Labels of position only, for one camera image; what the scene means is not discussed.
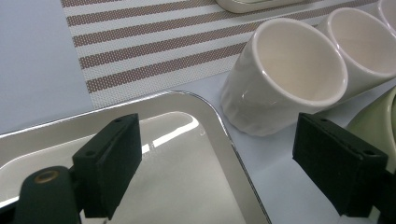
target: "cup rim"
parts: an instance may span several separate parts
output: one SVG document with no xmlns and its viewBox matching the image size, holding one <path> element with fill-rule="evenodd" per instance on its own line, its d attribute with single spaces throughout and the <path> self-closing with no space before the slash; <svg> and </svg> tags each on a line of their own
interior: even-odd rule
<svg viewBox="0 0 396 224">
<path fill-rule="evenodd" d="M 338 62 L 340 63 L 341 66 L 341 76 L 343 78 L 343 81 L 341 82 L 340 90 L 334 94 L 333 96 L 324 99 L 324 100 L 306 100 L 301 97 L 295 96 L 291 94 L 290 92 L 284 90 L 281 88 L 278 84 L 276 84 L 270 76 L 265 72 L 264 67 L 262 66 L 262 63 L 259 60 L 259 52 L 258 52 L 258 36 L 269 26 L 275 24 L 275 23 L 293 23 L 295 25 L 301 26 L 305 28 L 308 32 L 314 33 L 318 38 L 321 38 L 330 49 L 333 50 L 335 57 L 338 59 Z M 262 72 L 262 77 L 268 81 L 268 83 L 277 91 L 281 92 L 283 95 L 288 97 L 290 100 L 297 102 L 301 105 L 307 105 L 307 106 L 312 106 L 312 107 L 326 107 L 335 104 L 338 102 L 345 94 L 347 90 L 347 83 L 348 83 L 348 76 L 347 76 L 347 66 L 344 62 L 343 57 L 341 56 L 340 52 L 337 50 L 337 48 L 333 45 L 332 41 L 330 41 L 329 38 L 327 38 L 326 35 L 321 33 L 319 30 L 315 29 L 314 27 L 302 22 L 302 21 L 297 21 L 297 20 L 292 20 L 292 19 L 286 19 L 286 18 L 276 18 L 276 19 L 271 19 L 269 21 L 263 22 L 254 32 L 253 37 L 252 37 L 252 53 L 253 53 L 253 60 L 256 66 L 259 67 L 259 69 Z"/>
<path fill-rule="evenodd" d="M 387 125 L 387 130 L 389 133 L 391 133 L 391 144 L 393 145 L 393 148 L 396 149 L 396 142 L 394 139 L 394 133 L 393 133 L 393 127 L 392 127 L 392 105 L 393 102 L 395 101 L 395 97 L 396 97 L 396 87 L 393 87 L 392 89 L 390 89 L 389 91 L 387 91 L 386 93 L 384 93 L 387 95 L 387 106 L 390 106 L 389 108 L 386 109 L 385 113 L 387 114 L 385 117 L 386 122 L 389 124 Z"/>
<path fill-rule="evenodd" d="M 380 27 L 382 27 L 382 29 L 384 31 L 386 31 L 387 33 L 389 33 L 389 36 L 393 39 L 393 42 L 396 45 L 396 35 L 394 35 L 390 29 L 378 18 L 376 18 L 373 15 L 370 15 L 369 13 L 356 9 L 356 8 L 352 8 L 352 7 L 341 7 L 341 8 L 337 8 L 336 10 L 334 10 L 332 13 L 329 14 L 326 25 L 327 25 L 327 31 L 328 31 L 328 38 L 330 38 L 330 40 L 334 43 L 334 45 L 337 47 L 337 49 L 339 50 L 339 52 L 341 54 L 343 54 L 344 58 L 349 60 L 350 62 L 352 62 L 353 64 L 356 64 L 358 66 L 358 68 L 362 71 L 364 71 L 365 73 L 368 73 L 372 76 L 375 77 L 393 77 L 393 75 L 396 73 L 396 70 L 393 72 L 389 72 L 389 73 L 381 73 L 381 72 L 376 72 L 373 71 L 363 65 L 361 65 L 360 63 L 356 62 L 352 57 L 349 56 L 349 54 L 347 54 L 338 44 L 338 41 L 335 39 L 334 37 L 334 32 L 332 31 L 332 21 L 333 18 L 340 12 L 343 11 L 354 11 L 357 13 L 360 13 L 363 16 L 366 16 L 368 18 L 370 18 L 371 20 L 373 20 L 374 22 L 376 22 Z"/>
<path fill-rule="evenodd" d="M 387 20 L 387 18 L 384 15 L 384 9 L 383 9 L 384 2 L 385 2 L 385 0 L 379 0 L 375 9 L 378 11 L 378 16 L 381 17 L 381 20 L 385 23 L 385 26 L 387 27 L 387 29 L 390 29 L 392 34 L 396 36 L 396 30 L 390 26 L 389 21 Z"/>
</svg>

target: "white table surface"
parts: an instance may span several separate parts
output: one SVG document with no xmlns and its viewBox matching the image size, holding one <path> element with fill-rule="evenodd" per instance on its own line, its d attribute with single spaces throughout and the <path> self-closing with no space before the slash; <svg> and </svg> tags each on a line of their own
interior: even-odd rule
<svg viewBox="0 0 396 224">
<path fill-rule="evenodd" d="M 267 137 L 237 131 L 219 106 L 227 73 L 170 90 L 204 97 L 220 113 L 274 224 L 371 223 L 341 218 L 292 160 L 295 125 Z M 392 80 L 320 114 L 345 126 L 396 85 Z M 0 133 L 93 110 L 59 1 L 0 2 Z"/>
</svg>

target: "stainless steel tray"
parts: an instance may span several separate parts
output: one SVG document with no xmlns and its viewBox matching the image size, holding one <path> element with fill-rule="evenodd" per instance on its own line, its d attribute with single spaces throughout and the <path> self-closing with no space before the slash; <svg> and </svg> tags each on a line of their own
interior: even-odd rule
<svg viewBox="0 0 396 224">
<path fill-rule="evenodd" d="M 219 115 L 187 92 L 0 135 L 0 206 L 18 200 L 26 176 L 51 165 L 70 167 L 92 136 L 131 113 L 139 114 L 144 155 L 110 223 L 270 223 Z"/>
</svg>

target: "striped placemat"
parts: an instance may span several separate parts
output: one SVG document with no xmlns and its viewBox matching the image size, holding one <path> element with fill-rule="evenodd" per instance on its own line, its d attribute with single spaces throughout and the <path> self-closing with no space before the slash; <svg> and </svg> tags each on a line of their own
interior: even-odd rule
<svg viewBox="0 0 396 224">
<path fill-rule="evenodd" d="M 233 14 L 215 0 L 62 0 L 95 108 L 231 70 L 264 21 L 318 24 L 339 7 L 377 0 L 305 0 Z"/>
</svg>

